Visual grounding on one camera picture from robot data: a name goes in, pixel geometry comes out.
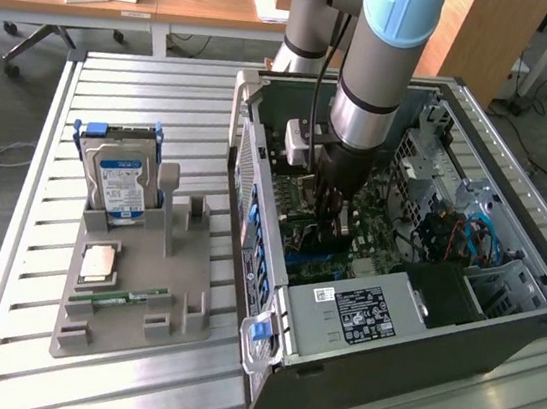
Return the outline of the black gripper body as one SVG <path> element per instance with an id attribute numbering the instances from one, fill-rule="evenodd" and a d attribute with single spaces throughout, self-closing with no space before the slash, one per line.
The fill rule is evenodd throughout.
<path id="1" fill-rule="evenodd" d="M 376 155 L 375 149 L 361 151 L 339 142 L 323 145 L 317 161 L 319 185 L 352 198 L 368 180 Z"/>

